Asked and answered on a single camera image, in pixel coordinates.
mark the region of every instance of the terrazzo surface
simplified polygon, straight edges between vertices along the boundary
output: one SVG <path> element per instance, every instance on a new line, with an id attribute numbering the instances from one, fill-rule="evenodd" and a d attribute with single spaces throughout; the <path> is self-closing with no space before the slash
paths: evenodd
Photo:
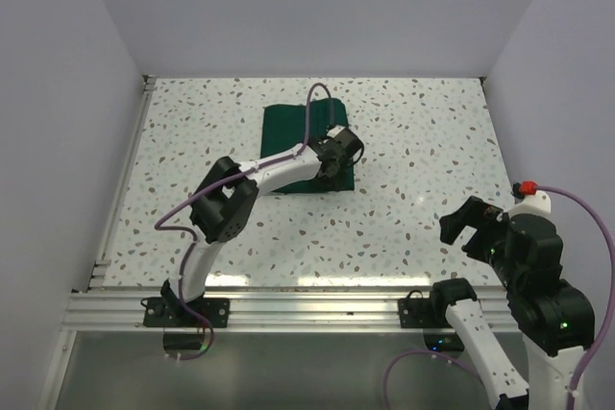
<path id="1" fill-rule="evenodd" d="M 104 285 L 159 287 L 188 236 L 155 231 L 154 223 L 218 158 L 258 158 L 263 108 L 304 104 L 317 81 L 346 105 L 365 143 L 356 190 L 259 199 L 207 285 L 407 286 L 450 277 L 499 284 L 462 253 L 463 240 L 449 247 L 438 238 L 438 217 L 470 195 L 512 205 L 480 82 L 347 78 L 158 79 Z M 189 225 L 188 214 L 175 224 Z"/>

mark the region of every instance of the red connector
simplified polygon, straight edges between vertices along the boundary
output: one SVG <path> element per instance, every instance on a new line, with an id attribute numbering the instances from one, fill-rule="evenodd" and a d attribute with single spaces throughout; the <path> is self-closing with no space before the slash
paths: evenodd
<path id="1" fill-rule="evenodd" d="M 523 181 L 519 186 L 519 192 L 524 196 L 533 196 L 538 190 L 538 184 L 534 181 Z"/>

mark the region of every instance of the white wall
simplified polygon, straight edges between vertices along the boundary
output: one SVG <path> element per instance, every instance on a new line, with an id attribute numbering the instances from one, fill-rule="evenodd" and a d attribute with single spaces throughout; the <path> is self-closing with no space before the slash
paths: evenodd
<path id="1" fill-rule="evenodd" d="M 91 270 L 142 87 L 102 0 L 0 12 L 0 408 L 21 410 Z"/>
<path id="2" fill-rule="evenodd" d="M 576 191 L 615 231 L 613 0 L 533 0 L 489 73 L 486 95 L 514 180 Z M 609 266 L 603 238 L 578 206 L 555 198 L 566 277 L 602 323 Z M 587 374 L 595 408 L 615 401 L 615 331 Z"/>
<path id="3" fill-rule="evenodd" d="M 486 75 L 530 0 L 105 0 L 163 76 Z"/>

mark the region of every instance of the green cloth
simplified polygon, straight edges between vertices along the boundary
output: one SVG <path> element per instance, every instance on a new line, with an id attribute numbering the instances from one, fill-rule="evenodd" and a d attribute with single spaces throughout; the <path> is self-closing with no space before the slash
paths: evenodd
<path id="1" fill-rule="evenodd" d="M 335 125 L 348 127 L 346 107 L 333 98 Z M 329 99 L 312 101 L 309 107 L 309 135 L 325 136 L 329 126 Z M 262 141 L 260 158 L 286 151 L 304 140 L 306 133 L 306 107 L 272 105 L 265 108 L 262 119 Z M 351 167 L 344 186 L 346 191 L 355 190 L 355 170 Z M 283 194 L 308 194 L 330 191 L 313 181 L 299 181 L 278 189 Z"/>

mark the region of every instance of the dark green fabric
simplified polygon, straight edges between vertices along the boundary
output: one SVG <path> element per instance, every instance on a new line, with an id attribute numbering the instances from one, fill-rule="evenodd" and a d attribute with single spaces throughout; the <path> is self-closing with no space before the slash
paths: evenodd
<path id="1" fill-rule="evenodd" d="M 335 109 L 335 125 L 348 127 L 346 107 L 336 98 L 333 98 Z M 312 101 L 309 107 L 309 135 L 324 136 L 329 126 L 329 99 Z M 304 140 L 306 132 L 306 107 L 291 105 L 272 105 L 265 108 L 262 119 L 262 141 L 260 143 L 260 157 L 269 157 L 286 151 Z M 276 192 L 283 194 L 307 194 L 327 192 L 323 186 L 310 181 L 299 181 L 289 184 Z M 355 190 L 355 170 L 348 172 L 346 191 Z"/>

